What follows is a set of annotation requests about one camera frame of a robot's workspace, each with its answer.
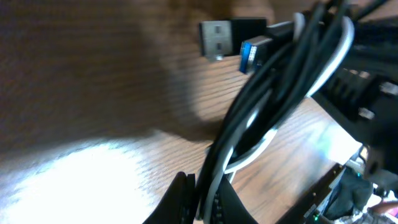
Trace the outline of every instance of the electronic component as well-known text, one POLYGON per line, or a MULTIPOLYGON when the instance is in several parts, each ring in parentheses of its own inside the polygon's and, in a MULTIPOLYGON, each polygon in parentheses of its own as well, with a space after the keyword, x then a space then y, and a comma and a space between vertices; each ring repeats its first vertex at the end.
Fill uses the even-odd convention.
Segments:
POLYGON ((239 55, 242 42, 264 35, 266 28, 267 20, 260 17, 201 22, 199 24, 201 54, 210 61, 239 55))

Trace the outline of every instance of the white cable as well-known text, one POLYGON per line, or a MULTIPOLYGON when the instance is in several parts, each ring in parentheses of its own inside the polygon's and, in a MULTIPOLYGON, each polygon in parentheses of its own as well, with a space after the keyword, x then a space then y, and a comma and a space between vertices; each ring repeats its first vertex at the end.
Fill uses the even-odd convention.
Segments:
POLYGON ((296 12, 293 14, 293 20, 294 20, 293 40, 298 41, 305 27, 305 17, 303 14, 296 12))
POLYGON ((321 75, 318 80, 312 85, 308 91, 306 97, 311 97, 316 91, 319 90, 325 84, 325 82, 330 78, 330 76, 336 71, 343 59, 346 57, 351 45, 354 41, 354 24, 349 17, 343 17, 342 20, 343 34, 337 45, 336 50, 333 55, 327 61, 325 67, 323 68, 321 75))
POLYGON ((278 129, 269 130, 264 137, 262 137, 262 141, 257 143, 250 151, 246 152, 242 155, 243 159, 240 159, 232 164, 229 164, 225 169, 225 174, 229 174, 231 172, 236 172, 239 169, 247 166, 251 162, 253 162, 260 154, 266 149, 266 147, 271 143, 272 139, 276 135, 278 129))

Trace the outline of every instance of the metal usb connector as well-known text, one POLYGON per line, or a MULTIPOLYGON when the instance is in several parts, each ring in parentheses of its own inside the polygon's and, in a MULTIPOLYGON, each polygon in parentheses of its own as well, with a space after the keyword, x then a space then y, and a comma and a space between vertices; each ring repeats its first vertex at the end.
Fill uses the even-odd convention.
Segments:
POLYGON ((221 60, 233 53, 230 21, 205 21, 200 24, 202 55, 208 60, 221 60))

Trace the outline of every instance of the cable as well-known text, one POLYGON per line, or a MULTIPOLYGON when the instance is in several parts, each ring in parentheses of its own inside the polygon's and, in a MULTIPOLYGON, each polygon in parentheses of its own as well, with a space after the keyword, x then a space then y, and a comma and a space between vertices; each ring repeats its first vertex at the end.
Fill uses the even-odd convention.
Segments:
POLYGON ((249 151, 242 155, 242 159, 232 163, 228 164, 225 170, 225 174, 229 174, 232 172, 236 172, 239 169, 242 169, 243 167, 249 165, 251 162, 253 162, 257 157, 261 155, 261 153, 266 149, 266 147, 271 143, 273 138, 275 137, 278 129, 271 129, 267 132, 267 134, 263 137, 263 140, 259 142, 256 146, 252 148, 253 152, 249 151))
POLYGON ((307 93, 307 97, 312 96, 316 91, 319 90, 325 84, 325 82, 330 78, 330 76, 335 72, 340 63, 345 58, 351 44, 354 41, 354 24, 348 17, 343 18, 343 35, 337 46, 337 49, 327 62, 325 68, 321 72, 318 80, 312 85, 311 89, 307 93))
POLYGON ((354 25, 344 16, 346 1, 339 1, 334 16, 329 16, 327 9, 318 2, 306 13, 307 19, 303 14, 294 15, 294 40, 266 61, 229 108, 195 187, 193 203, 198 210, 194 213, 205 223, 211 222, 211 207, 222 176, 233 175, 257 158, 284 120, 308 93, 327 81, 349 50, 354 25), (325 15, 328 22, 323 22, 325 15), (338 37, 335 34, 340 26, 343 31, 338 37))
POLYGON ((293 34, 293 40, 297 41, 299 37, 301 36, 301 33, 304 30, 305 27, 305 17, 302 13, 294 13, 293 14, 293 20, 294 20, 294 34, 293 34))
MULTIPOLYGON (((299 13, 295 14, 295 35, 298 35, 297 33, 301 33, 301 31, 303 30, 303 26, 300 25, 301 18, 303 19, 303 15, 302 14, 299 14, 299 13)), ((343 24, 343 29, 346 32, 350 32, 350 31, 347 31, 347 26, 345 24, 343 24)), ((336 59, 337 59, 336 56, 340 54, 339 52, 345 50, 345 48, 341 47, 341 45, 343 43, 346 43, 349 40, 348 36, 349 35, 346 35, 345 33, 343 33, 343 35, 341 37, 341 40, 340 40, 340 45, 338 45, 337 50, 333 54, 334 57, 332 57, 328 61, 327 67, 329 69, 331 68, 330 64, 333 64, 333 62, 336 61, 336 59)), ((314 34, 312 41, 317 42, 317 39, 318 39, 317 34, 314 34)), ((303 70, 302 70, 302 75, 304 75, 306 73, 309 73, 310 72, 310 68, 313 66, 313 61, 315 59, 315 50, 314 49, 315 49, 316 45, 317 45, 316 43, 312 45, 312 48, 311 48, 312 51, 308 55, 307 61, 306 61, 305 65, 303 67, 303 70)), ((321 85, 322 86, 323 84, 316 82, 314 85, 321 85)), ((265 148, 272 141, 272 138, 275 136, 276 132, 277 132, 277 128, 272 128, 270 131, 268 131, 264 135, 262 140, 260 140, 259 143, 257 143, 252 149, 250 149, 250 151, 248 151, 248 152, 244 153, 242 156, 240 156, 238 161, 235 161, 235 162, 232 162, 232 163, 228 164, 227 169, 225 170, 225 173, 227 174, 227 173, 230 173, 230 172, 236 172, 238 169, 241 169, 244 166, 250 164, 255 158, 257 158, 265 150, 265 148)))

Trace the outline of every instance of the wood grain surface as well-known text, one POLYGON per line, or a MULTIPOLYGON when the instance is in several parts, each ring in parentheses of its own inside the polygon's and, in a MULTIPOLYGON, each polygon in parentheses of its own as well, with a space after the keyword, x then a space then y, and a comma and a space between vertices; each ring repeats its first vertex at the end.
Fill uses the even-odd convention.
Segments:
MULTIPOLYGON (((282 2, 0 1, 0 223, 145 220, 247 80, 237 57, 200 57, 198 22, 272 22, 282 2)), ((233 186, 272 223, 353 149, 306 100, 233 186)))

